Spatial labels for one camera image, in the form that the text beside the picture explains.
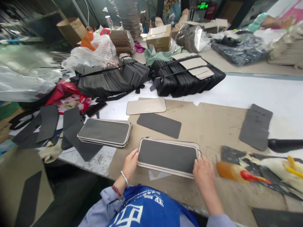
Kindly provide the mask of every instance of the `gray sleeve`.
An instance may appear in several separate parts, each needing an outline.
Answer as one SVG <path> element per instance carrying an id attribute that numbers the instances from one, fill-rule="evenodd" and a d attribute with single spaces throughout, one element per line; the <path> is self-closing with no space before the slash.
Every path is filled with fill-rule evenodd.
<path id="1" fill-rule="evenodd" d="M 125 200 L 124 197 L 118 200 L 117 194 L 112 187 L 103 189 L 100 195 L 102 199 L 89 209 L 79 227 L 107 226 L 115 215 L 120 212 Z"/>
<path id="2" fill-rule="evenodd" d="M 236 227 L 226 214 L 210 216 L 206 227 Z"/>

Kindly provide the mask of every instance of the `black handle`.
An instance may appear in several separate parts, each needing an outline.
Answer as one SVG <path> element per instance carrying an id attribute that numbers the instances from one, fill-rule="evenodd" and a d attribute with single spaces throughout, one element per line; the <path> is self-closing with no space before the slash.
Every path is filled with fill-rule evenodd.
<path id="1" fill-rule="evenodd" d="M 292 150 L 303 149 L 303 140 L 269 139 L 268 147 L 277 153 L 286 153 Z"/>

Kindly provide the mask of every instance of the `cardboard box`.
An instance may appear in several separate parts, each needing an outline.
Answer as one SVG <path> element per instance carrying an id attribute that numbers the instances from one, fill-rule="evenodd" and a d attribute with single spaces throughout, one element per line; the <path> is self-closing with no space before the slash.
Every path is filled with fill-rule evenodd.
<path id="1" fill-rule="evenodd" d="M 65 19 L 57 24 L 57 28 L 71 46 L 77 46 L 86 34 L 86 29 L 79 18 Z"/>
<path id="2" fill-rule="evenodd" d="M 149 30 L 146 44 L 149 48 L 153 45 L 156 52 L 169 51 L 171 37 L 171 25 L 152 28 Z"/>

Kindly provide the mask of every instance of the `brown cardboard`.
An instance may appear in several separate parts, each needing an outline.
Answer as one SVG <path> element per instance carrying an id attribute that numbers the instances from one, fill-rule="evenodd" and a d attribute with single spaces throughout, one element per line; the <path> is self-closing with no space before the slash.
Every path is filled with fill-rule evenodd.
<path id="1" fill-rule="evenodd" d="M 8 226 L 14 226 L 26 179 L 42 171 L 34 223 L 42 216 L 53 202 L 54 195 L 50 188 L 44 165 L 34 149 L 6 152 L 0 158 L 0 200 L 3 217 Z"/>
<path id="2" fill-rule="evenodd" d="M 170 38 L 171 38 L 171 25 L 165 25 L 165 32 L 154 34 L 154 31 L 161 29 L 162 27 L 156 27 L 149 30 L 146 44 L 149 48 L 149 45 L 153 45 L 156 52 L 160 51 L 169 51 L 170 47 Z"/>
<path id="3" fill-rule="evenodd" d="M 57 24 L 58 29 L 71 46 L 77 46 L 86 34 L 86 29 L 79 18 L 65 19 Z"/>
<path id="4" fill-rule="evenodd" d="M 125 157 L 139 147 L 140 140 L 153 137 L 165 140 L 195 142 L 199 144 L 202 155 L 206 156 L 214 166 L 221 160 L 221 146 L 226 145 L 240 151 L 258 153 L 257 149 L 239 140 L 239 133 L 247 109 L 192 102 L 165 100 L 166 112 L 159 115 L 182 123 L 178 139 L 137 125 L 139 115 L 131 115 L 129 121 L 133 131 L 128 145 L 117 149 L 109 166 L 111 179 L 117 179 L 123 167 Z M 147 168 L 137 166 L 130 184 L 142 184 L 165 192 L 171 198 L 206 211 L 205 203 L 194 180 L 180 176 L 168 176 L 150 181 Z M 216 187 L 224 211 L 231 220 L 244 226 L 257 227 L 251 207 L 286 210 L 283 195 L 256 183 L 240 184 L 219 176 L 216 173 Z"/>

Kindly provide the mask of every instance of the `glue bottle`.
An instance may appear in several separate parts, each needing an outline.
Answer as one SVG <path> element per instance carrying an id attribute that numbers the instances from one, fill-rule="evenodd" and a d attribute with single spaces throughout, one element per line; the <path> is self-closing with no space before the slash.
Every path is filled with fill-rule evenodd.
<path id="1" fill-rule="evenodd" d="M 238 181 L 240 183 L 260 181 L 260 182 L 271 184 L 271 182 L 266 180 L 265 178 L 254 176 L 249 171 L 244 169 L 242 166 L 232 164 L 229 162 L 223 162 L 223 161 L 218 162 L 217 170 L 222 177 L 230 180 Z"/>

